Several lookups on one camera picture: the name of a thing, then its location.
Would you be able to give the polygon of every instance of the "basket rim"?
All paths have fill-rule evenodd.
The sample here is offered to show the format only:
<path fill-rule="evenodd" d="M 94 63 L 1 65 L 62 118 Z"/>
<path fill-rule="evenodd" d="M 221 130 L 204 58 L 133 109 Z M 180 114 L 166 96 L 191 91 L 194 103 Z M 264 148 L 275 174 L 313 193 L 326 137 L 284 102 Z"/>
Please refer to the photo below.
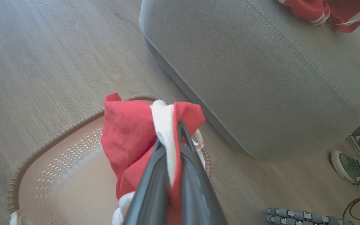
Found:
<path fill-rule="evenodd" d="M 155 100 L 160 100 L 160 98 L 152 95 L 137 95 L 130 98 L 126 98 L 123 101 L 132 101 L 132 100 L 155 101 Z M 20 205 L 19 205 L 20 184 L 22 182 L 24 174 L 26 173 L 30 165 L 33 164 L 41 155 L 49 151 L 52 147 L 63 141 L 65 138 L 69 137 L 70 135 L 80 130 L 81 128 L 85 127 L 86 125 L 90 124 L 91 122 L 95 121 L 96 119 L 103 117 L 104 113 L 105 110 L 102 109 L 82 119 L 81 121 L 78 121 L 76 124 L 72 125 L 71 127 L 67 128 L 65 131 L 56 135 L 50 141 L 46 142 L 41 148 L 39 148 L 37 151 L 32 153 L 30 156 L 26 157 L 26 159 L 22 162 L 21 166 L 16 169 L 13 178 L 11 178 L 9 182 L 9 188 L 7 191 L 7 210 L 9 214 L 12 214 L 13 212 L 18 211 L 20 209 Z M 210 175 L 211 175 L 210 156 L 206 147 L 203 147 L 201 149 L 201 152 L 203 153 L 205 159 L 206 175 L 210 179 Z"/>

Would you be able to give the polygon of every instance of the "upholstery fabric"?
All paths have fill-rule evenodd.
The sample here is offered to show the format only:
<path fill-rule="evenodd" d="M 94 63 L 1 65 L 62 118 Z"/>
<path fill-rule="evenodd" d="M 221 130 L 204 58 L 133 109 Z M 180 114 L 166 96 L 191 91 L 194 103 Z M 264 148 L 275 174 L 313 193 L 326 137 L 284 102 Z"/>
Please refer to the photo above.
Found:
<path fill-rule="evenodd" d="M 229 144 L 256 159 L 322 151 L 360 123 L 360 29 L 312 26 L 269 0 L 143 0 L 140 28 Z"/>

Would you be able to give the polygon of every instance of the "shoe sole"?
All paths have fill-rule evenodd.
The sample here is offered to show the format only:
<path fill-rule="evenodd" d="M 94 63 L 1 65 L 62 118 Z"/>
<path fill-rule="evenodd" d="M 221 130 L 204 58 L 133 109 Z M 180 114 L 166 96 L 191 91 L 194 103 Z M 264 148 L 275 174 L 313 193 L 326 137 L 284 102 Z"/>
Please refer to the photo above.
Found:
<path fill-rule="evenodd" d="M 359 155 L 359 157 L 360 157 L 360 147 L 359 147 L 358 143 L 356 142 L 354 136 L 350 135 L 347 137 L 347 139 L 348 139 L 348 141 L 350 141 L 351 145 L 354 147 L 356 154 Z"/>
<path fill-rule="evenodd" d="M 330 160 L 331 160 L 331 164 L 334 168 L 334 170 L 336 170 L 336 172 L 338 173 L 338 175 L 340 175 L 341 177 L 349 180 L 350 182 L 352 182 L 353 184 L 356 184 L 356 181 L 354 181 L 345 171 L 345 169 L 343 168 L 343 165 L 340 162 L 340 151 L 335 150 L 332 151 L 330 153 Z"/>

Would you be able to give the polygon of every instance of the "red and white garment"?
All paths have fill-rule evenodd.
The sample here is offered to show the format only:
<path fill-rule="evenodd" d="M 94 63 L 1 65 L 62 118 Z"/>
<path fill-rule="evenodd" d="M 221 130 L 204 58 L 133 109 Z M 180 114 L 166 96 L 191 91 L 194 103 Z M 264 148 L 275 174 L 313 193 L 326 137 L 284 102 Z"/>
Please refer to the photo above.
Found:
<path fill-rule="evenodd" d="M 277 0 L 314 25 L 327 19 L 335 31 L 350 33 L 360 26 L 360 0 Z"/>
<path fill-rule="evenodd" d="M 122 224 L 138 183 L 151 156 L 156 139 L 166 147 L 170 181 L 167 224 L 181 224 L 181 158 L 177 124 L 182 121 L 192 135 L 205 121 L 201 107 L 190 102 L 166 105 L 155 101 L 122 101 L 117 93 L 105 98 L 104 129 L 101 144 L 117 176 L 119 208 L 112 224 Z"/>

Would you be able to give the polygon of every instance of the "red cloth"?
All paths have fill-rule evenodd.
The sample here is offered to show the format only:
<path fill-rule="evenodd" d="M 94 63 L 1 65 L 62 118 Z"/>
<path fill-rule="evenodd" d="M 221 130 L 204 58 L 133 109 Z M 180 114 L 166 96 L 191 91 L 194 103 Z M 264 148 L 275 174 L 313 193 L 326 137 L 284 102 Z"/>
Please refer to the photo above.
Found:
<path fill-rule="evenodd" d="M 303 20 L 322 25 L 327 18 L 335 31 L 350 33 L 360 26 L 360 19 L 347 23 L 360 15 L 360 0 L 277 0 L 290 7 L 292 13 Z"/>
<path fill-rule="evenodd" d="M 116 197 L 136 190 L 156 141 L 150 105 L 144 101 L 122 101 L 117 93 L 105 100 L 101 143 L 117 176 Z M 190 102 L 174 103 L 174 136 L 182 121 L 190 134 L 205 121 L 201 107 Z M 181 224 L 181 158 L 176 140 L 176 175 L 169 191 L 167 224 Z"/>

